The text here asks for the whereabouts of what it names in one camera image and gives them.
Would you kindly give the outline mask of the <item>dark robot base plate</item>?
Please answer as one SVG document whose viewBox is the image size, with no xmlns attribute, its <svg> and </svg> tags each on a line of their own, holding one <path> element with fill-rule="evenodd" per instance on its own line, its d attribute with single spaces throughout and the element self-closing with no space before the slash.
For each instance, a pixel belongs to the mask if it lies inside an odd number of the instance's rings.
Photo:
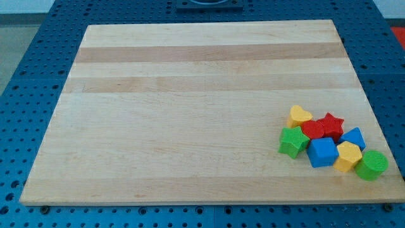
<svg viewBox="0 0 405 228">
<path fill-rule="evenodd" d="M 178 11 L 195 10 L 240 10 L 244 0 L 176 0 Z"/>
</svg>

